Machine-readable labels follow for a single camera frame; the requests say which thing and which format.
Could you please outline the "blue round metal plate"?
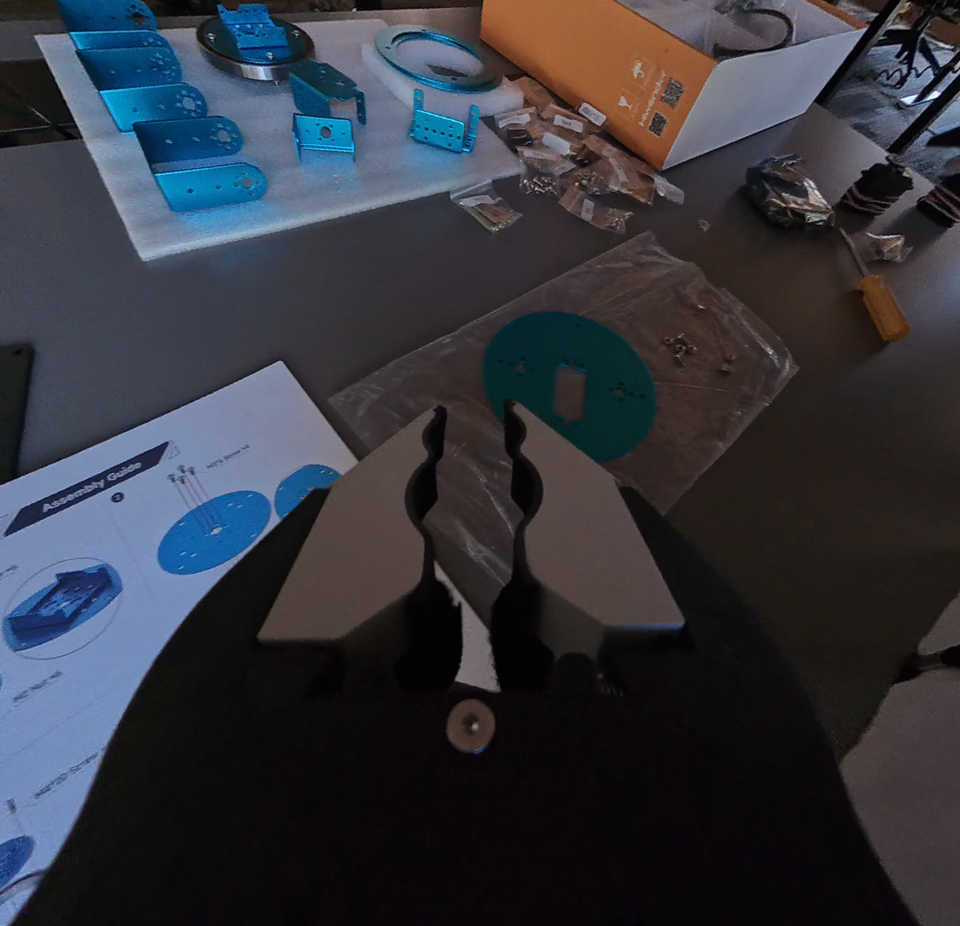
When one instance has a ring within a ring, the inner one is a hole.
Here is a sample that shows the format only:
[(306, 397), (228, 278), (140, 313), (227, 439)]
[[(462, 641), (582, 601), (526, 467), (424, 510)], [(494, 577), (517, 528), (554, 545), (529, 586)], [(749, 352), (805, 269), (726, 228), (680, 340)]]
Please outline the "blue round metal plate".
[[(557, 405), (562, 375), (582, 383), (579, 416)], [(499, 419), (506, 401), (520, 404), (597, 463), (633, 451), (657, 415), (642, 357), (618, 333), (568, 312), (534, 312), (503, 325), (486, 347), (482, 382)]]

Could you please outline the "orange and white cardboard box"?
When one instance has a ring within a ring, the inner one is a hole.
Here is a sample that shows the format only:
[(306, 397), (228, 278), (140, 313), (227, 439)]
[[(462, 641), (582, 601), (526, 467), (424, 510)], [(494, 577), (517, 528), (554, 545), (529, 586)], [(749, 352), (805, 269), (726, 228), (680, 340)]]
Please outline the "orange and white cardboard box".
[(483, 0), (481, 37), (663, 168), (805, 113), (865, 28), (822, 0)]

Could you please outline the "large clear plastic bag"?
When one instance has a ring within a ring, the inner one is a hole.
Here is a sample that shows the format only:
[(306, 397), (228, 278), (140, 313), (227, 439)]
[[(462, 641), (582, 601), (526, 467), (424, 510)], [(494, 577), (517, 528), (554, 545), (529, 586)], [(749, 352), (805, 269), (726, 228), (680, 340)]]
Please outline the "large clear plastic bag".
[[(726, 315), (738, 352), (731, 376), (679, 368), (663, 347), (681, 305), (695, 300)], [(661, 513), (726, 452), (798, 370), (786, 344), (753, 311), (646, 232), (337, 393), (331, 405), (370, 449), (425, 410), (446, 408), (438, 483), (452, 498), (441, 500), (431, 514), (431, 530), (499, 583), (510, 572), (520, 514), (510, 499), (511, 463), (502, 420), (483, 388), (482, 362), (503, 325), (542, 311), (595, 320), (625, 339), (649, 369), (657, 400), (652, 432), (633, 451), (603, 465)]]

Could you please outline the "silver foil bag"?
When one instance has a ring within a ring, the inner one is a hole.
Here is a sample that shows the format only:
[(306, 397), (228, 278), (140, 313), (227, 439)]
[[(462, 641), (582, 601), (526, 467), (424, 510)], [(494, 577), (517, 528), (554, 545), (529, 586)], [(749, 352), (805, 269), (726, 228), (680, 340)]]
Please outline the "silver foil bag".
[(771, 155), (748, 167), (741, 192), (770, 224), (781, 228), (834, 227), (833, 207), (796, 153)]

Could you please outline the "pile of small screw bags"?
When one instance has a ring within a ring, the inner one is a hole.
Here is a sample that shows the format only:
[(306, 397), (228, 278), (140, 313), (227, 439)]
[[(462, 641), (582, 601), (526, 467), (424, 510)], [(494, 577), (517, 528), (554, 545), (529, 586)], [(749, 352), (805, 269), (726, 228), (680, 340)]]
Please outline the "pile of small screw bags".
[[(633, 207), (685, 203), (685, 193), (657, 168), (606, 136), (606, 118), (595, 107), (563, 106), (527, 76), (504, 85), (518, 97), (492, 119), (521, 163), (522, 192), (553, 198), (570, 215), (617, 235), (626, 233)], [(631, 208), (614, 205), (613, 198)]]

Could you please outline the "dark blue U bracket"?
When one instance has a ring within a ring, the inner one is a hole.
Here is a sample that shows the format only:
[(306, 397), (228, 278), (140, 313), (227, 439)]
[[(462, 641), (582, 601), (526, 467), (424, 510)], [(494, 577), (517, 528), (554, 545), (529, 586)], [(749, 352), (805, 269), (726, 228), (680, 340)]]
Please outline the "dark blue U bracket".
[(332, 103), (354, 102), (358, 123), (367, 124), (365, 94), (355, 80), (328, 63), (300, 60), (290, 67), (288, 81), (299, 113), (331, 118)]

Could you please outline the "bag of long screws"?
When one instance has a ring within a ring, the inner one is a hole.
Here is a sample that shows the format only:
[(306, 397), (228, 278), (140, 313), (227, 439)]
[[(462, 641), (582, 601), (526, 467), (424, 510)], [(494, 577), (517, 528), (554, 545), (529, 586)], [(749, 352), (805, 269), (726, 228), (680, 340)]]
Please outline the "bag of long screws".
[(490, 233), (509, 229), (522, 218), (522, 213), (498, 194), (490, 179), (453, 190), (449, 198)]

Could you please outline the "person's white shirt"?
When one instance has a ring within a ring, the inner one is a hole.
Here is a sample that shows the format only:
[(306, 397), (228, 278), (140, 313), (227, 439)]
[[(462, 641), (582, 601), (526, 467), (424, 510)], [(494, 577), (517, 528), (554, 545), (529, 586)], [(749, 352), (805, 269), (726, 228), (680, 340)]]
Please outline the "person's white shirt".
[(955, 597), (920, 641), (918, 673), (893, 685), (842, 761), (847, 792), (920, 924), (959, 923), (959, 674)]

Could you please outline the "small white foam block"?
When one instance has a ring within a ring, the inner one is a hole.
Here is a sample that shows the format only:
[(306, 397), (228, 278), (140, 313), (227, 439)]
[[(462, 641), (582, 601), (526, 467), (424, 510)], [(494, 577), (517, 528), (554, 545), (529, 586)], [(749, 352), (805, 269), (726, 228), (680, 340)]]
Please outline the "small white foam block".
[[(413, 49), (416, 62), (423, 69), (426, 69), (427, 60), (440, 66), (441, 60), (447, 58), (454, 61), (454, 69), (479, 67), (478, 61), (453, 47), (430, 42), (412, 43), (408, 47)], [(495, 89), (481, 93), (449, 92), (407, 77), (379, 55), (373, 42), (361, 45), (361, 57), (371, 80), (378, 81), (409, 108), (413, 107), (416, 89), (422, 90), (427, 111), (461, 121), (467, 119), (472, 105), (477, 106), (482, 117), (486, 117), (520, 109), (525, 104), (522, 90), (513, 86), (510, 80), (503, 79)]]

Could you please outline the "grey desk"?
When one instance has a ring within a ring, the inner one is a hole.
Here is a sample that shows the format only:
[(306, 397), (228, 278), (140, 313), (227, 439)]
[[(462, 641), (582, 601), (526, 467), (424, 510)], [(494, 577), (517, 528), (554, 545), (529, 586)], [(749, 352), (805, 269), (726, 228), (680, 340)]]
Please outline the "grey desk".
[[(838, 752), (958, 593), (958, 228), (902, 200), (882, 344), (832, 239), (765, 224), (747, 166), (796, 152), (830, 198), (880, 149), (818, 105), (670, 171), (633, 217), (785, 342), (798, 373), (669, 512), (798, 672)], [(490, 234), (447, 196), (142, 262), (84, 144), (2, 150), (2, 344), (35, 350), (28, 472), (282, 360), (321, 407), (393, 359), (623, 243), (499, 184)]]

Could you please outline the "row of blue long brackets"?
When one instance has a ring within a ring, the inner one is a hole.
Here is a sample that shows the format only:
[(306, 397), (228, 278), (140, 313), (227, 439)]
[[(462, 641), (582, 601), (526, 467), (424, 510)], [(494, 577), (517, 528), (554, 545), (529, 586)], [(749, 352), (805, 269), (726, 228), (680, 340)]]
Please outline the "row of blue long brackets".
[(266, 176), (236, 157), (240, 128), (210, 114), (140, 0), (55, 0), (81, 67), (114, 126), (138, 142), (164, 200), (176, 213), (262, 199)]

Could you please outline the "scatter of small screws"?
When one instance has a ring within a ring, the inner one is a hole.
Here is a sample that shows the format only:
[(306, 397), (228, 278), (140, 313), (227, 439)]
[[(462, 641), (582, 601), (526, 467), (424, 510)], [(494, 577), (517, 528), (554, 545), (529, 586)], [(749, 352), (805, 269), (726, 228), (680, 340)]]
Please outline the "scatter of small screws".
[(725, 313), (701, 300), (680, 306), (662, 346), (679, 368), (694, 366), (728, 377), (738, 366), (738, 353)]

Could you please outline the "white foam sheet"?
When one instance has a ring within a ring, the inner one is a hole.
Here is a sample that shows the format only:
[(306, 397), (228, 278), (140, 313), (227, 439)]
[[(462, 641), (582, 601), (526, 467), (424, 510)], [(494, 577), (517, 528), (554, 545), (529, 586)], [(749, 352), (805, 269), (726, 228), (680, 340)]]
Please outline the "white foam sheet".
[(68, 34), (37, 34), (35, 42), (132, 245), (142, 260), (154, 260), (521, 172), (517, 157), (485, 125), (469, 153), (445, 152), (409, 137), (410, 108), (362, 59), (362, 45), (385, 27), (378, 19), (304, 23), (320, 57), (358, 81), (366, 95), (367, 123), (354, 127), (355, 160), (308, 152), (303, 163), (297, 161), (292, 138), (295, 105), (288, 87), (234, 79), (202, 57), (193, 29), (163, 31), (186, 81), (203, 94), (210, 113), (224, 115), (240, 128), (244, 146), (239, 161), (258, 167), (267, 180), (260, 200), (192, 213), (171, 210), (138, 141), (116, 128)]

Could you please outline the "yellow handled screwdriver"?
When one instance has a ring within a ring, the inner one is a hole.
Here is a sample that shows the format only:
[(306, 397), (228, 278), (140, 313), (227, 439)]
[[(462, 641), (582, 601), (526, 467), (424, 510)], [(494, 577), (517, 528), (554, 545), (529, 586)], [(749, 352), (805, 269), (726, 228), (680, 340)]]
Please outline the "yellow handled screwdriver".
[(879, 337), (884, 343), (904, 340), (911, 331), (911, 325), (884, 277), (869, 271), (854, 240), (845, 229), (839, 226), (837, 231), (861, 273), (856, 288)]

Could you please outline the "wide blue U bracket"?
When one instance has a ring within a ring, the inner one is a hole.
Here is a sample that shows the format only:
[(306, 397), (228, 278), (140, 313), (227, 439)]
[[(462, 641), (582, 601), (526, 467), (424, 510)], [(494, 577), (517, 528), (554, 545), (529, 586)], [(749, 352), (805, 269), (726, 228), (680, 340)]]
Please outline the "wide blue U bracket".
[(418, 143), (441, 150), (470, 153), (474, 150), (481, 114), (476, 104), (468, 111), (465, 121), (431, 112), (425, 107), (425, 93), (416, 89), (408, 135)]

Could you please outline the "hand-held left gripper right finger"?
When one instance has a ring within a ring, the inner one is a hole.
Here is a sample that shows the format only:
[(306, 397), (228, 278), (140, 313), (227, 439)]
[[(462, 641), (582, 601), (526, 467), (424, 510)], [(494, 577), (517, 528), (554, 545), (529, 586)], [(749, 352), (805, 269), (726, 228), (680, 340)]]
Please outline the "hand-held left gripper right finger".
[(490, 615), (501, 690), (541, 690), (565, 656), (610, 662), (683, 635), (686, 620), (617, 479), (518, 402), (504, 404), (510, 579)]

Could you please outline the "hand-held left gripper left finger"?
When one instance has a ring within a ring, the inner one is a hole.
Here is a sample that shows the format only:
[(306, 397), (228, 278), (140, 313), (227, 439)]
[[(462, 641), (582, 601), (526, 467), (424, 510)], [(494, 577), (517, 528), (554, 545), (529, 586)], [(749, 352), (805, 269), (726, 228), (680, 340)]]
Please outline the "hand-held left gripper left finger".
[(425, 525), (448, 412), (427, 409), (328, 490), (257, 634), (319, 654), (342, 690), (447, 690), (460, 608), (436, 576)]

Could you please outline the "small blue servo bracket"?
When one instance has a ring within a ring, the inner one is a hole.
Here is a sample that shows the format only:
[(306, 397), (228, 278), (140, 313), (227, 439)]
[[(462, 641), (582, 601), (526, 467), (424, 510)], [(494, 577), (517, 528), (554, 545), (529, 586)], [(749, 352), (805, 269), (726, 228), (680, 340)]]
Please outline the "small blue servo bracket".
[(350, 118), (294, 113), (292, 137), (296, 159), (300, 163), (306, 152), (346, 155), (352, 162), (356, 160), (354, 122)]

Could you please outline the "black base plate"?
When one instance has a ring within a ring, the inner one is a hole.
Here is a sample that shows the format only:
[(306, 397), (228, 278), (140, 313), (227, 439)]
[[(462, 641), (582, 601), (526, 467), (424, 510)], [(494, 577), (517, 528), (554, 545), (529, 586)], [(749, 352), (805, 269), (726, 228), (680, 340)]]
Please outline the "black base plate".
[(1, 347), (1, 484), (18, 476), (34, 349), (30, 344)]

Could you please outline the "white instruction manual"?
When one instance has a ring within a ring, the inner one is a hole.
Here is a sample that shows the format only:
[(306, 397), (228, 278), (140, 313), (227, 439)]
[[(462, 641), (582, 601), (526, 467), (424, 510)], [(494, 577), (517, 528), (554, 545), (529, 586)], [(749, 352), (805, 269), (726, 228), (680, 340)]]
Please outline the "white instruction manual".
[(170, 637), (355, 463), (278, 362), (2, 486), (2, 924), (64, 846)]

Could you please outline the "blue square mounting bracket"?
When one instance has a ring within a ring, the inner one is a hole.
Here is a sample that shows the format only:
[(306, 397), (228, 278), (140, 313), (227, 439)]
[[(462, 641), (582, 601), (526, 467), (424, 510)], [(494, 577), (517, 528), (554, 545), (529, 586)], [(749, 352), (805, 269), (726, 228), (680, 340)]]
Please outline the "blue square mounting bracket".
[(270, 17), (264, 4), (241, 4), (229, 9), (218, 5), (220, 21), (238, 50), (277, 52), (289, 47), (285, 28)]

